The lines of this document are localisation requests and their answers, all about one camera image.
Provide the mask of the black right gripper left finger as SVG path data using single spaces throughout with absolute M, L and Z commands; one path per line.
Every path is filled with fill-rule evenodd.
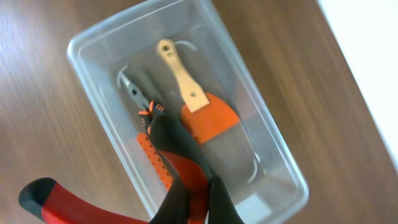
M 183 182 L 179 177 L 176 178 L 149 224 L 187 224 L 188 196 L 188 190 Z

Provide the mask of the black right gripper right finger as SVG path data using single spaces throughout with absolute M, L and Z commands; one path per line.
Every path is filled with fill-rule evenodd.
M 220 176 L 211 178 L 209 190 L 209 224 L 244 224 Z

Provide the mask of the orange scraper wooden handle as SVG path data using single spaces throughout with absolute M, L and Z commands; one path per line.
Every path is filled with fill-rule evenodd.
M 180 117 L 197 143 L 204 144 L 239 124 L 234 110 L 217 96 L 205 92 L 189 74 L 173 41 L 160 40 L 156 50 L 177 81 L 184 102 Z

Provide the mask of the orange black needle-nose pliers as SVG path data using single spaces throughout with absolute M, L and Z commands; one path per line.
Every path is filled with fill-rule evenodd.
M 160 91 L 151 77 L 150 73 L 140 68 L 134 72 L 128 72 L 127 67 L 120 69 L 117 77 L 118 87 L 123 87 L 130 99 L 138 108 L 139 121 L 147 132 L 152 121 L 151 104 L 156 101 L 163 103 L 164 99 Z

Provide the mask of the red handled wire cutters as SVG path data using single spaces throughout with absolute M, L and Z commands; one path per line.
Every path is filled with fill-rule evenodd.
M 188 200 L 208 188 L 210 175 L 200 167 L 198 146 L 182 123 L 169 115 L 150 124 L 152 145 L 174 167 L 188 190 Z M 69 192 L 50 177 L 26 185 L 19 194 L 19 205 L 45 223 L 140 223 L 139 219 L 98 208 Z M 205 215 L 205 200 L 189 205 L 188 219 Z

